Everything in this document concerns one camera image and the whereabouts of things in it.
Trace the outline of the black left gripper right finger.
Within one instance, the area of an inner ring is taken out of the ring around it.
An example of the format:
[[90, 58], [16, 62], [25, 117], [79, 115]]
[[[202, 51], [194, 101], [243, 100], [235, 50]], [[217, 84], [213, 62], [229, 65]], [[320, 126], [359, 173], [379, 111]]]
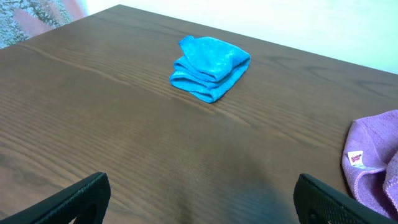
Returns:
[[294, 205], [301, 224], [397, 224], [309, 174], [300, 174]]

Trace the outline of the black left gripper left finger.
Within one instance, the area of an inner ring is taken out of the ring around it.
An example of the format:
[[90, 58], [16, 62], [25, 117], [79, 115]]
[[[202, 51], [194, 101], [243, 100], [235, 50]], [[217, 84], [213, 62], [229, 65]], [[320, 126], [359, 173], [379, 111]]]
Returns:
[[102, 224], [111, 197], [108, 176], [94, 173], [1, 224]]

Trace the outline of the purple microfiber cloth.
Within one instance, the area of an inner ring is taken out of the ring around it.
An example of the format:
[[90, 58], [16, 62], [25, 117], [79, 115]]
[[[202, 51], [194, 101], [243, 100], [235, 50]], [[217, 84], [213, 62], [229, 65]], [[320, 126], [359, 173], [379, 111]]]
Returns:
[[397, 220], [397, 110], [353, 121], [342, 166], [359, 203]]

